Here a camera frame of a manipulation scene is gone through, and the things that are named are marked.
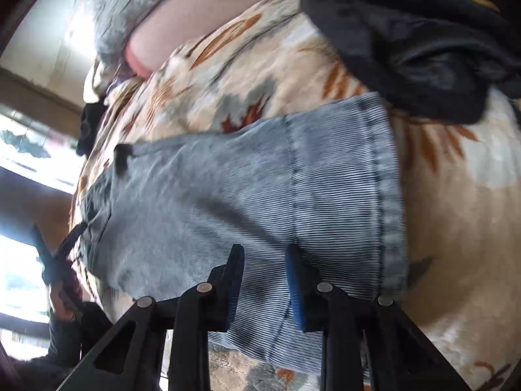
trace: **black sleeve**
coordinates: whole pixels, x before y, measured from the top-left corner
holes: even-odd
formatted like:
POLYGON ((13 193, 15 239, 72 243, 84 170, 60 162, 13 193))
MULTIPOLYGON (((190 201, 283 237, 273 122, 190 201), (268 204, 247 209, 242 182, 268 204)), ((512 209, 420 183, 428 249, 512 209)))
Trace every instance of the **black sleeve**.
POLYGON ((50 363, 64 368, 75 367, 80 361, 80 324, 77 321, 61 322, 51 313, 49 329, 50 346, 45 358, 50 363))

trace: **orange leaf pattern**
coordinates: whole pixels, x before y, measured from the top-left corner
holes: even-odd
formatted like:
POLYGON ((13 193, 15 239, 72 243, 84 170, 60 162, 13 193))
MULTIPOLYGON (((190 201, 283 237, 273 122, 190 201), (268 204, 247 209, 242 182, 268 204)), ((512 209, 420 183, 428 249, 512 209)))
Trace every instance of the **orange leaf pattern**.
POLYGON ((337 93, 334 96, 335 100, 340 100, 341 98, 344 98, 348 85, 349 77, 346 74, 343 74, 342 77, 340 77, 340 81, 338 82, 337 93))
POLYGON ((289 369, 278 368, 275 371, 275 375, 278 379, 284 382, 283 389, 288 389, 288 386, 291 384, 293 379, 295 378, 295 372, 290 371, 289 369))
POLYGON ((449 162, 454 162, 453 153, 462 160, 465 160, 465 153, 459 141, 459 137, 463 137, 473 142, 479 142, 476 134, 467 127, 461 125, 443 125, 440 122, 432 120, 420 121, 397 114, 391 113, 391 116, 402 118, 404 121, 404 138, 405 138, 405 155, 403 167, 405 171, 411 169, 414 159, 415 143, 414 143, 414 128, 418 127, 420 130, 420 149, 422 157, 427 161, 434 173, 439 170, 439 163, 441 162, 435 141, 429 136, 428 128, 436 133, 437 141, 442 154, 449 162))
POLYGON ((195 51, 195 49, 201 45, 203 43, 203 41, 208 38, 210 35, 212 35, 212 33, 210 32, 209 34, 206 34, 204 37, 202 37, 199 41, 197 41, 193 46, 192 48, 190 48, 190 50, 188 50, 188 52, 186 53, 185 57, 187 59, 189 59, 190 57, 192 57, 192 53, 195 51))
POLYGON ((337 77, 340 73, 341 67, 342 64, 340 63, 340 61, 337 60, 335 63, 333 63, 333 66, 331 67, 329 75, 324 84, 324 88, 322 89, 322 99, 327 98, 327 96, 331 93, 333 85, 337 81, 337 77))
POLYGON ((479 387, 476 391, 491 391, 494 388, 498 388, 499 386, 501 386, 501 384, 503 384, 503 382, 505 382, 505 378, 503 376, 504 374, 506 374, 506 372, 508 372, 512 365, 510 363, 507 363, 497 372, 495 372, 494 366, 487 362, 475 362, 474 366, 481 366, 487 368, 490 371, 490 379, 488 381, 485 381, 485 383, 481 385, 481 387, 479 387))
POLYGON ((423 154, 425 160, 430 164, 434 173, 436 173, 438 171, 438 154, 436 153, 436 147, 434 147, 434 144, 424 127, 420 127, 420 133, 421 154, 423 154))
POLYGON ((115 116, 119 116, 119 113, 123 111, 123 109, 127 108, 127 104, 130 103, 132 98, 134 98, 134 94, 137 91, 137 89, 140 86, 140 82, 131 82, 128 88, 123 88, 121 90, 120 95, 120 101, 118 101, 116 110, 115 110, 115 116))
POLYGON ((78 194, 81 194, 81 192, 85 189, 85 187, 87 186, 87 182, 88 182, 88 177, 87 176, 82 176, 80 178, 80 181, 77 185, 77 193, 78 194))
POLYGON ((241 123, 237 126, 232 123, 230 114, 226 116, 226 119, 224 122, 222 122, 222 130, 224 133, 230 133, 235 131, 240 131, 245 126, 248 126, 257 120, 259 120, 262 117, 262 111, 264 110, 266 104, 268 103, 269 97, 264 100, 264 103, 262 103, 262 99, 264 98, 263 95, 259 97, 259 99, 253 103, 250 104, 246 109, 246 114, 241 118, 241 123))
POLYGON ((462 159, 465 159, 465 153, 463 152, 463 149, 461 148, 461 144, 459 143, 458 137, 456 137, 448 127, 445 128, 445 131, 447 133, 447 138, 449 139, 450 144, 452 145, 452 148, 457 152, 459 157, 462 159))
POLYGON ((469 139, 471 141, 474 141, 474 142, 478 142, 479 141, 478 138, 474 135, 474 133, 470 129, 467 129, 464 126, 454 125, 454 129, 456 130, 456 132, 458 134, 460 134, 464 138, 467 138, 467 139, 469 139))
POLYGON ((408 123, 403 125, 404 127, 404 136, 405 136, 405 145, 407 147, 407 154, 405 155, 403 167, 405 170, 409 170, 413 165, 414 159, 414 138, 412 126, 408 123))
POLYGON ((362 82, 359 82, 359 84, 355 88, 355 91, 353 91, 352 97, 354 97, 355 95, 363 95, 368 92, 369 89, 362 82))
POLYGON ((132 127, 134 126, 135 122, 137 121, 137 116, 139 116, 139 112, 135 112, 134 114, 132 114, 132 117, 130 118, 130 120, 123 126, 123 128, 121 128, 121 134, 119 136, 120 140, 121 141, 124 141, 130 131, 132 130, 132 127))
POLYGON ((175 82, 176 76, 173 75, 152 94, 147 111, 147 118, 145 119, 145 129, 147 131, 152 130, 152 127, 154 126, 154 118, 159 109, 161 109, 166 103, 170 102, 173 98, 181 95, 191 88, 190 86, 187 86, 178 92, 174 92, 173 88, 175 82))
POLYGON ((260 13, 257 13, 249 19, 241 20, 226 28, 218 36, 212 39, 210 44, 206 46, 202 53, 199 54, 199 56, 193 62, 190 69, 199 66, 202 62, 208 60, 211 56, 226 46, 226 44, 231 43, 231 41, 244 34, 249 28, 251 28, 259 21, 261 16, 262 15, 260 13))

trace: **window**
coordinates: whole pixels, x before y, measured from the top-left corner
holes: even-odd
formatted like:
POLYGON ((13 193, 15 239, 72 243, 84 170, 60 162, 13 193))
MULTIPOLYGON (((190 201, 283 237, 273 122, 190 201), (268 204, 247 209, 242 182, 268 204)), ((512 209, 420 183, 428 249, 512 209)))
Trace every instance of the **window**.
POLYGON ((73 194, 83 159, 77 141, 0 105, 0 166, 73 194))
POLYGON ((0 235, 0 312, 28 321, 49 322, 49 297, 42 264, 32 245, 0 235))
POLYGON ((48 339, 28 337, 7 329, 0 329, 0 341, 6 353, 18 360, 30 360, 47 355, 50 346, 48 339))

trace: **wall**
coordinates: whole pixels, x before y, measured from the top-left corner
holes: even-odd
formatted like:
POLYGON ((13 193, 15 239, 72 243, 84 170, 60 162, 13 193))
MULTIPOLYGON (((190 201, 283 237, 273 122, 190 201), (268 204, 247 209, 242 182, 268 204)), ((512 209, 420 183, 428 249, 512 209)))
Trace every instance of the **wall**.
POLYGON ((80 115, 75 105, 45 90, 40 90, 2 69, 0 69, 0 105, 20 111, 70 137, 79 136, 80 115))
POLYGON ((34 245, 36 223, 50 249, 67 235, 72 196, 0 167, 0 235, 34 245))
POLYGON ((87 2, 38 0, 12 36, 0 66, 82 107, 83 83, 95 58, 87 2))

